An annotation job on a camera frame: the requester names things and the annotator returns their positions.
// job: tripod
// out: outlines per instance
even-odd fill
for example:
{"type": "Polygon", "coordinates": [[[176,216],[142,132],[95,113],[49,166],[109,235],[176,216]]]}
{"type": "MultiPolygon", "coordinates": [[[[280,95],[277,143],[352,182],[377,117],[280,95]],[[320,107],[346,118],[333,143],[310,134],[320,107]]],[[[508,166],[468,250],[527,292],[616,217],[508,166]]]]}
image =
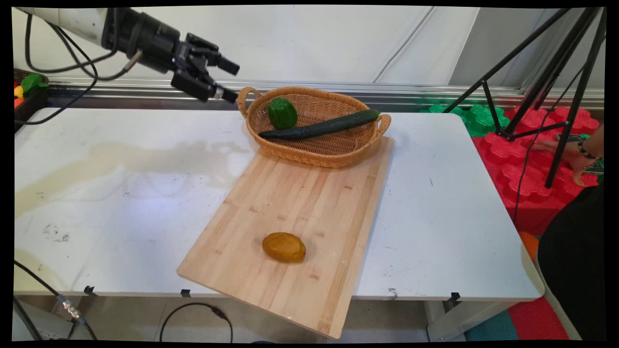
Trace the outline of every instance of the tripod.
{"type": "Polygon", "coordinates": [[[548,176],[545,184],[546,188],[552,187],[552,184],[554,182],[556,171],[558,170],[561,156],[563,155],[563,151],[565,150],[565,145],[568,141],[569,132],[572,130],[574,120],[576,119],[576,113],[578,112],[578,108],[580,107],[582,96],[584,95],[584,90],[587,87],[587,83],[589,82],[591,71],[593,70],[593,65],[595,64],[595,59],[597,58],[597,54],[600,51],[602,42],[606,37],[606,7],[585,8],[572,29],[569,31],[567,37],[563,40],[556,53],[553,55],[550,62],[548,62],[546,68],[542,71],[540,77],[531,87],[529,94],[522,101],[518,112],[514,115],[513,119],[511,120],[511,122],[509,122],[505,129],[501,129],[501,126],[499,125],[499,120],[496,115],[494,103],[492,102],[492,96],[490,95],[490,89],[488,88],[487,80],[497,71],[499,71],[510,60],[512,60],[526,46],[533,42],[539,35],[546,31],[546,29],[552,26],[569,10],[570,9],[560,9],[559,11],[557,11],[552,17],[550,17],[536,31],[531,33],[531,35],[529,35],[529,37],[527,37],[520,45],[513,49],[512,52],[505,56],[505,58],[503,58],[496,66],[492,67],[476,83],[474,83],[471,88],[466,90],[466,92],[464,92],[458,99],[456,99],[455,102],[453,102],[450,106],[447,107],[447,109],[443,111],[443,113],[449,113],[453,108],[455,108],[456,106],[458,106],[458,104],[464,101],[471,93],[475,92],[480,86],[482,86],[483,91],[486,95],[486,99],[488,101],[490,113],[492,114],[492,118],[494,120],[496,134],[505,137],[508,141],[513,141],[519,137],[529,136],[532,134],[537,134],[538,132],[548,131],[551,129],[562,127],[563,131],[561,132],[559,144],[557,145],[555,156],[552,160],[552,164],[550,165],[550,170],[548,171],[548,176]],[[574,53],[574,50],[578,46],[578,43],[581,41],[582,37],[587,32],[587,29],[589,28],[594,18],[601,9],[602,17],[600,18],[600,23],[597,26],[597,31],[595,32],[595,37],[593,39],[593,43],[591,44],[587,60],[583,65],[581,71],[579,71],[579,74],[582,73],[582,76],[578,81],[578,86],[576,87],[574,98],[572,99],[572,104],[569,108],[567,120],[565,122],[552,124],[550,126],[540,127],[539,129],[535,129],[533,131],[514,134],[514,130],[516,129],[518,122],[522,120],[522,117],[525,115],[531,105],[535,102],[535,110],[538,110],[541,107],[542,102],[548,96],[548,93],[553,87],[557,77],[561,74],[561,71],[569,61],[571,55],[574,53]]]}

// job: red floor mat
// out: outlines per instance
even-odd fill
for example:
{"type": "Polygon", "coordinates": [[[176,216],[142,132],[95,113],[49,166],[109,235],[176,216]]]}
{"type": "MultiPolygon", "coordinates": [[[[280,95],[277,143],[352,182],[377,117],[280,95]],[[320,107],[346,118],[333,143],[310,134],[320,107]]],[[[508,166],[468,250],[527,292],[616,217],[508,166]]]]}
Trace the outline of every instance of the red floor mat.
{"type": "Polygon", "coordinates": [[[543,297],[512,306],[509,315],[518,339],[568,339],[555,311],[543,297]]]}

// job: tripod leg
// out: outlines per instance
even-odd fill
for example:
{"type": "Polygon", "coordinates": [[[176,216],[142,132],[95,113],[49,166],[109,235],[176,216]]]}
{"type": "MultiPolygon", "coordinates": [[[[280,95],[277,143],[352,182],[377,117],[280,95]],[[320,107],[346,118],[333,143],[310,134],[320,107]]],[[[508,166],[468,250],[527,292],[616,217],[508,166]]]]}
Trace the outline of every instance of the tripod leg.
{"type": "Polygon", "coordinates": [[[587,29],[589,28],[590,24],[587,26],[583,26],[580,33],[578,34],[577,39],[572,42],[572,45],[570,46],[570,48],[568,49],[567,53],[563,56],[563,58],[561,59],[561,61],[557,64],[556,68],[555,68],[555,72],[552,74],[552,76],[550,77],[550,81],[548,82],[548,84],[546,85],[546,88],[544,88],[544,91],[542,92],[542,94],[540,95],[540,97],[537,99],[537,102],[535,103],[535,105],[533,106],[534,110],[539,110],[539,108],[542,107],[542,103],[543,101],[546,99],[546,97],[548,96],[548,93],[550,93],[550,90],[552,89],[552,87],[555,85],[556,80],[559,78],[559,76],[561,75],[561,71],[563,71],[563,68],[565,67],[565,65],[568,63],[569,58],[572,57],[572,54],[574,53],[574,51],[576,50],[576,47],[578,46],[578,43],[582,40],[582,37],[584,36],[584,34],[587,32],[587,29]]]}
{"type": "Polygon", "coordinates": [[[593,65],[595,64],[595,60],[597,59],[597,54],[600,51],[602,42],[604,41],[605,31],[606,7],[602,11],[602,18],[600,18],[600,23],[598,24],[597,31],[595,32],[595,37],[593,39],[593,43],[591,44],[589,55],[587,56],[587,63],[582,70],[582,76],[578,81],[578,87],[576,87],[576,92],[574,93],[574,98],[572,99],[572,106],[569,108],[567,120],[568,124],[565,126],[563,132],[561,133],[559,144],[556,147],[555,157],[553,158],[552,164],[550,165],[550,171],[548,172],[548,178],[546,179],[546,188],[551,188],[552,183],[555,181],[556,171],[559,168],[559,162],[561,161],[561,156],[563,156],[565,144],[567,144],[568,142],[569,132],[572,130],[572,126],[574,125],[576,113],[578,112],[578,108],[580,107],[582,96],[584,95],[584,90],[587,87],[587,83],[589,82],[591,71],[593,70],[593,65]]]}
{"type": "Polygon", "coordinates": [[[522,101],[522,104],[520,105],[518,112],[516,112],[516,114],[514,115],[514,118],[512,118],[507,128],[505,128],[505,133],[507,134],[514,133],[514,129],[516,129],[518,122],[520,122],[524,114],[527,112],[527,110],[533,103],[534,99],[539,95],[539,92],[543,88],[544,84],[546,83],[546,81],[549,80],[550,74],[552,74],[552,72],[555,71],[555,68],[561,62],[564,55],[569,51],[569,49],[571,48],[571,45],[572,44],[578,45],[578,42],[580,41],[579,39],[581,38],[579,36],[580,30],[582,30],[583,27],[585,27],[585,30],[586,28],[589,27],[589,25],[593,21],[593,18],[595,17],[598,11],[599,11],[598,7],[587,7],[583,11],[580,18],[574,24],[574,27],[572,27],[572,29],[569,31],[568,36],[565,38],[565,40],[563,40],[563,42],[559,46],[559,49],[555,52],[555,55],[552,57],[552,59],[550,60],[546,68],[543,70],[542,75],[539,77],[537,82],[533,85],[529,94],[522,101]]]}
{"type": "Polygon", "coordinates": [[[496,115],[495,103],[492,101],[492,96],[490,95],[490,89],[488,88],[488,83],[486,81],[482,81],[483,92],[486,93],[486,99],[488,100],[488,108],[490,108],[490,114],[492,115],[492,120],[495,122],[496,133],[499,134],[501,132],[501,125],[499,124],[499,117],[496,115]]]}
{"type": "Polygon", "coordinates": [[[532,43],[538,36],[540,36],[546,29],[548,29],[551,25],[553,25],[559,18],[561,18],[569,9],[560,9],[557,11],[552,17],[550,17],[544,24],[542,24],[536,31],[532,32],[529,37],[524,39],[524,41],[518,45],[512,52],[509,52],[505,58],[503,58],[499,63],[492,67],[488,72],[486,72],[481,79],[479,79],[476,83],[471,86],[471,88],[467,89],[455,102],[453,102],[450,106],[447,107],[443,111],[443,113],[449,113],[453,110],[458,104],[462,103],[463,100],[466,99],[471,93],[475,92],[479,86],[482,85],[482,81],[488,80],[492,77],[492,75],[496,74],[505,64],[507,64],[512,58],[514,58],[520,51],[524,50],[526,46],[529,46],[529,43],[532,43]]]}

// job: table leg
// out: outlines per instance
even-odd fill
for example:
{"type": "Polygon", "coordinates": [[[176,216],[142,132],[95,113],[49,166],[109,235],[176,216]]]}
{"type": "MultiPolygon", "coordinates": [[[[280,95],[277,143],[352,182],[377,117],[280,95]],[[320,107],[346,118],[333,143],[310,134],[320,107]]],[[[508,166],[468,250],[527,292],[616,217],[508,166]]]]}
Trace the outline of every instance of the table leg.
{"type": "Polygon", "coordinates": [[[449,312],[440,315],[442,303],[427,303],[428,338],[430,342],[449,341],[467,330],[492,318],[517,302],[460,302],[449,312]]]}

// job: power cord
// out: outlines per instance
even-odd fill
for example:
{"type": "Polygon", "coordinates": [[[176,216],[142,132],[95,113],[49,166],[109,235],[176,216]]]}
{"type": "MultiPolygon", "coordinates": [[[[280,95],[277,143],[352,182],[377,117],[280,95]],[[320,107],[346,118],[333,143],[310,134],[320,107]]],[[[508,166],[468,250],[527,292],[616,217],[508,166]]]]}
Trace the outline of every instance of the power cord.
{"type": "Polygon", "coordinates": [[[230,320],[228,319],[228,317],[226,316],[226,314],[219,308],[215,307],[215,306],[211,306],[208,305],[206,303],[201,303],[201,302],[192,302],[192,303],[187,303],[185,305],[182,305],[180,307],[178,307],[177,309],[173,310],[172,313],[170,313],[168,315],[167,318],[165,318],[165,321],[163,322],[163,325],[161,325],[161,331],[159,332],[159,342],[163,342],[163,330],[165,329],[165,325],[168,323],[168,320],[170,319],[170,317],[176,313],[179,309],[184,308],[184,307],[188,307],[188,306],[205,306],[205,307],[209,307],[211,311],[213,311],[213,313],[215,313],[215,315],[217,315],[219,318],[225,320],[228,322],[228,325],[230,326],[230,343],[232,343],[233,340],[233,332],[232,332],[232,324],[230,322],[230,320]]]}
{"type": "Polygon", "coordinates": [[[24,325],[26,325],[26,328],[28,329],[28,331],[30,331],[32,338],[34,338],[36,341],[42,341],[43,338],[41,337],[41,334],[38,333],[37,328],[35,328],[35,325],[32,323],[32,320],[30,320],[30,317],[28,316],[28,314],[26,314],[26,311],[24,310],[22,305],[19,303],[15,295],[13,295],[13,309],[15,309],[19,317],[24,322],[24,325]]]}
{"type": "Polygon", "coordinates": [[[58,27],[57,25],[53,25],[49,22],[47,22],[47,24],[52,28],[52,30],[54,30],[54,33],[57,34],[57,36],[60,38],[60,40],[63,42],[64,46],[67,48],[67,50],[69,51],[69,54],[71,55],[71,57],[73,58],[73,60],[76,62],[75,65],[72,66],[68,66],[68,67],[62,67],[62,68],[58,68],[58,69],[39,69],[35,66],[32,65],[32,61],[30,59],[30,33],[32,31],[32,15],[28,14],[28,18],[26,21],[26,35],[25,35],[25,58],[26,58],[26,63],[28,64],[28,67],[30,67],[30,69],[36,71],[36,72],[42,72],[42,73],[57,73],[57,72],[64,72],[64,71],[69,71],[69,70],[73,70],[73,69],[77,69],[80,68],[81,70],[83,70],[88,76],[93,78],[92,83],[86,87],[85,90],[81,91],[80,94],[78,94],[75,98],[73,98],[71,101],[69,101],[68,103],[66,103],[63,107],[61,107],[60,109],[56,110],[54,113],[52,113],[51,115],[47,116],[46,118],[40,120],[40,121],[21,121],[21,120],[14,120],[15,124],[25,124],[25,125],[29,125],[29,126],[34,126],[37,124],[42,124],[45,123],[49,120],[51,120],[52,118],[54,118],[56,115],[58,115],[59,113],[63,112],[66,108],[70,107],[73,103],[75,103],[76,101],[78,101],[78,99],[82,98],[86,93],[88,93],[97,83],[98,80],[113,80],[113,79],[117,79],[119,77],[121,77],[122,75],[125,75],[125,73],[127,73],[129,71],[129,69],[133,66],[133,64],[135,64],[135,62],[141,57],[141,52],[139,54],[137,54],[134,58],[132,58],[132,60],[127,63],[127,65],[125,65],[125,67],[123,67],[123,69],[112,75],[112,76],[99,76],[98,72],[97,72],[97,68],[95,67],[96,62],[99,61],[103,61],[104,59],[110,58],[112,57],[114,54],[116,54],[118,52],[118,37],[119,37],[119,33],[120,33],[120,22],[119,22],[119,10],[118,8],[114,8],[114,45],[112,48],[112,51],[109,52],[108,54],[104,54],[101,57],[95,58],[95,59],[90,59],[88,57],[88,55],[86,55],[86,53],[77,45],[77,43],[75,43],[75,41],[73,41],[73,39],[71,39],[71,37],[69,35],[67,35],[67,33],[64,32],[64,30],[62,30],[62,28],[58,27]],[[71,49],[71,46],[69,46],[68,42],[71,42],[71,44],[73,46],[75,46],[75,48],[82,54],[82,56],[84,56],[84,58],[86,58],[86,63],[82,63],[79,61],[79,59],[77,58],[75,52],[73,52],[73,49],[71,49]],[[86,70],[85,66],[86,65],[90,65],[92,66],[92,71],[93,73],[91,73],[90,71],[86,70]]]}
{"type": "MultiPolygon", "coordinates": [[[[604,41],[604,40],[606,40],[606,35],[604,35],[604,37],[602,38],[602,41],[604,41]]],[[[522,167],[522,174],[520,175],[520,181],[518,181],[518,192],[516,193],[516,207],[514,208],[514,218],[512,219],[512,222],[514,223],[514,225],[516,224],[516,216],[518,214],[518,202],[520,201],[520,186],[522,185],[522,179],[524,178],[524,172],[527,170],[527,162],[529,161],[529,152],[531,150],[531,147],[533,146],[533,144],[535,144],[535,141],[537,140],[537,137],[542,132],[543,124],[544,124],[544,122],[546,122],[546,117],[548,117],[548,115],[551,112],[555,111],[556,106],[559,104],[559,102],[561,101],[561,99],[563,98],[565,93],[568,92],[569,88],[572,86],[572,84],[574,83],[574,81],[576,80],[578,75],[580,75],[580,73],[584,70],[584,66],[585,65],[586,65],[586,63],[582,65],[580,70],[572,78],[572,81],[569,82],[568,86],[565,88],[565,90],[563,91],[563,93],[561,94],[559,99],[557,99],[555,104],[550,109],[548,109],[548,111],[546,112],[546,115],[544,115],[544,117],[542,119],[542,124],[540,124],[540,127],[538,128],[537,133],[535,134],[535,137],[533,138],[533,140],[531,141],[531,143],[529,144],[529,146],[527,148],[527,155],[524,157],[524,166],[522,167]]]]}
{"type": "MultiPolygon", "coordinates": [[[[15,264],[17,267],[23,269],[26,273],[28,273],[28,275],[33,277],[37,282],[41,283],[42,286],[46,287],[52,294],[54,294],[54,296],[56,296],[56,298],[63,304],[63,308],[67,312],[69,312],[69,314],[74,319],[76,319],[78,323],[80,323],[80,324],[82,324],[82,325],[84,325],[86,327],[86,330],[90,334],[90,337],[92,337],[92,339],[94,341],[97,340],[97,336],[95,335],[94,331],[92,331],[92,328],[90,327],[90,325],[88,325],[88,322],[86,322],[86,318],[84,318],[82,316],[82,314],[79,312],[79,310],[77,310],[77,308],[75,308],[71,304],[71,302],[69,300],[67,300],[64,296],[59,294],[57,291],[55,291],[54,288],[52,288],[49,284],[47,284],[43,279],[39,278],[36,274],[34,274],[31,270],[29,270],[28,267],[26,267],[23,264],[17,262],[17,260],[15,260],[15,259],[13,260],[13,264],[15,264]]],[[[37,340],[37,341],[42,340],[43,338],[38,333],[38,331],[35,328],[34,324],[30,320],[30,317],[28,317],[28,314],[26,314],[25,310],[22,308],[22,306],[19,303],[19,301],[15,298],[15,295],[13,295],[13,308],[15,308],[15,311],[17,312],[17,314],[20,316],[20,318],[22,319],[22,321],[24,322],[24,324],[26,325],[26,327],[30,331],[30,334],[32,335],[32,337],[35,340],[37,340]]]]}
{"type": "MultiPolygon", "coordinates": [[[[55,25],[46,22],[48,25],[52,26],[52,28],[56,27],[55,25]]],[[[30,60],[30,32],[32,30],[32,15],[28,14],[28,18],[26,20],[26,42],[25,42],[25,57],[26,57],[26,64],[28,64],[28,66],[30,67],[30,69],[36,71],[36,72],[42,72],[42,73],[49,73],[49,74],[56,74],[58,72],[65,72],[65,71],[70,71],[73,69],[77,69],[78,67],[84,67],[86,65],[92,65],[92,63],[97,63],[100,61],[103,61],[104,59],[108,59],[109,57],[112,57],[114,54],[116,54],[116,52],[118,52],[118,37],[119,37],[119,33],[120,33],[120,22],[119,22],[119,10],[118,8],[114,8],[114,46],[112,47],[112,51],[109,52],[108,54],[104,54],[103,56],[99,57],[99,58],[95,58],[91,61],[87,61],[86,63],[80,63],[79,61],[77,61],[75,65],[72,66],[67,66],[67,67],[60,67],[57,69],[39,69],[37,67],[34,67],[32,65],[32,62],[30,60]]]]}

